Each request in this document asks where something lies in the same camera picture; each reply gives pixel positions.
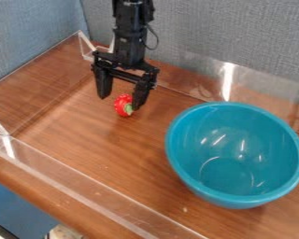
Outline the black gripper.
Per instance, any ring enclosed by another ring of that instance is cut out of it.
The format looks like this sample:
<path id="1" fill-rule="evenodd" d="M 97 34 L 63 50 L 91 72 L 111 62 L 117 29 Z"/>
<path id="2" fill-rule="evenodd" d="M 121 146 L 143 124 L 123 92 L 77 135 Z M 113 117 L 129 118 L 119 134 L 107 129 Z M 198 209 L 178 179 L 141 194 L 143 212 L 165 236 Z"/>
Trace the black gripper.
<path id="1" fill-rule="evenodd" d="M 93 52 L 99 97 L 105 99 L 110 96 L 115 77 L 126 80 L 137 85 L 133 94 L 134 110 L 145 105 L 158 82 L 159 69 L 145 60 L 149 32 L 155 33 L 149 23 L 118 26 L 114 29 L 114 49 L 97 49 Z"/>

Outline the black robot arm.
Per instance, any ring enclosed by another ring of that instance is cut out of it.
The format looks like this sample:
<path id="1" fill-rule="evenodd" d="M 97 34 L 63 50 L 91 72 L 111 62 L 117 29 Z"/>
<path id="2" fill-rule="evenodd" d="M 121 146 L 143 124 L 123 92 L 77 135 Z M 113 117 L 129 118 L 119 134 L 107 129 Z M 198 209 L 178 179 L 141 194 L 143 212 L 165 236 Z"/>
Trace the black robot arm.
<path id="1" fill-rule="evenodd" d="M 158 85 L 159 69 L 145 61 L 147 31 L 153 31 L 154 1 L 113 0 L 113 9 L 117 19 L 114 51 L 93 52 L 97 89 L 99 97 L 105 99 L 113 92 L 114 78 L 134 83 L 133 109 L 139 110 Z"/>

